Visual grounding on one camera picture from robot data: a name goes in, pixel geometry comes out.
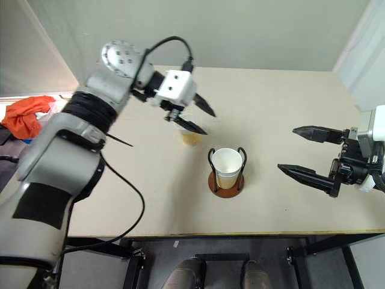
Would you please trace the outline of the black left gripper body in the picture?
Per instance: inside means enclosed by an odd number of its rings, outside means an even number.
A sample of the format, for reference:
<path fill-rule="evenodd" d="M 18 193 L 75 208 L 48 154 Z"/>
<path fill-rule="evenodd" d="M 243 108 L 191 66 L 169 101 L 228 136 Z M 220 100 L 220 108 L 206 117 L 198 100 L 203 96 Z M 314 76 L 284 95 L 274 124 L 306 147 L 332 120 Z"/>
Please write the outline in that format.
<path fill-rule="evenodd" d="M 180 116 L 185 109 L 184 106 L 176 105 L 170 101 L 162 99 L 155 99 L 155 106 L 168 112 L 164 117 L 164 120 L 168 122 L 184 122 L 183 118 Z"/>

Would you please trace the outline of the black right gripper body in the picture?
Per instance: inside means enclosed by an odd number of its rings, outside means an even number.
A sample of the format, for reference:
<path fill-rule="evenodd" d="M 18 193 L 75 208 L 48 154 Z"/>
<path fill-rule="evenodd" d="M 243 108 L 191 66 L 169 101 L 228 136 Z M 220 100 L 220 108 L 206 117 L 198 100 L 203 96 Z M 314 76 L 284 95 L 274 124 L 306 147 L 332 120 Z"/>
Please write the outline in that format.
<path fill-rule="evenodd" d="M 370 192 L 376 185 L 368 173 L 368 158 L 362 155 L 357 140 L 357 128 L 346 129 L 344 136 L 341 152 L 331 164 L 329 178 L 333 181 L 333 186 L 329 192 L 338 193 L 341 184 L 358 185 L 361 191 Z"/>

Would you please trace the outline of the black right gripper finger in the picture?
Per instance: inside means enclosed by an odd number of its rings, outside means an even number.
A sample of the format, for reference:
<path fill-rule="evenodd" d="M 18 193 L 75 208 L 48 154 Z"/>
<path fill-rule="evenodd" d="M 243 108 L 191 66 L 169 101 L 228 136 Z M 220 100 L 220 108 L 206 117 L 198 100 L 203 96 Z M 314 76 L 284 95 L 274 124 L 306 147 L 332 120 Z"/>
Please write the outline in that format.
<path fill-rule="evenodd" d="M 315 170 L 292 164 L 278 164 L 277 167 L 297 182 L 324 191 L 331 197 L 338 197 L 340 183 L 334 179 L 321 176 Z"/>
<path fill-rule="evenodd" d="M 315 141 L 318 143 L 333 143 L 342 144 L 345 139 L 345 132 L 325 128 L 321 126 L 301 126 L 294 128 L 293 133 L 305 138 L 306 140 Z"/>

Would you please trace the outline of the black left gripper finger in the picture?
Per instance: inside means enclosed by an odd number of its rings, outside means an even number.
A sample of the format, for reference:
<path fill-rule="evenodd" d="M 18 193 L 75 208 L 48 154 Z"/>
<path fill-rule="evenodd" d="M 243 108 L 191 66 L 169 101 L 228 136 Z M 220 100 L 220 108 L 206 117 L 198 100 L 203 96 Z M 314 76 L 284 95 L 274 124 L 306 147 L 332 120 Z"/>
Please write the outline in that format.
<path fill-rule="evenodd" d="M 203 110 L 205 113 L 209 114 L 212 117 L 216 117 L 214 110 L 208 104 L 208 102 L 203 99 L 198 93 L 195 94 L 193 98 L 194 104 L 199 107 L 199 109 Z"/>
<path fill-rule="evenodd" d="M 183 127 L 184 129 L 186 129 L 187 131 L 194 132 L 201 135 L 207 135 L 207 132 L 204 129 L 202 129 L 200 126 L 198 126 L 197 124 L 195 124 L 190 120 L 185 120 L 180 116 L 177 116 L 177 118 L 174 119 L 174 122 L 179 126 Z"/>

